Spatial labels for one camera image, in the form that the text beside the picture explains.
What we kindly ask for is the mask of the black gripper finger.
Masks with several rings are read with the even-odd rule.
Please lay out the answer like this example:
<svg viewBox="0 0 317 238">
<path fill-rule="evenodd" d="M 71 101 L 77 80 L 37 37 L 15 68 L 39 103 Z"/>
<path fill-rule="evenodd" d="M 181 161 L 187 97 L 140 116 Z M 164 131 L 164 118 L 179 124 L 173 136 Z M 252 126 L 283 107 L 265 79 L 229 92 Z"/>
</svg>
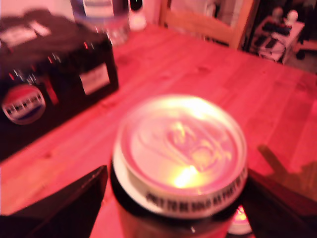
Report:
<svg viewBox="0 0 317 238">
<path fill-rule="evenodd" d="M 315 238 L 317 203 L 248 170 L 242 206 L 257 238 Z"/>
<path fill-rule="evenodd" d="M 0 217 L 2 238 L 88 238 L 101 208 L 107 167 L 100 166 L 56 193 Z"/>
</svg>

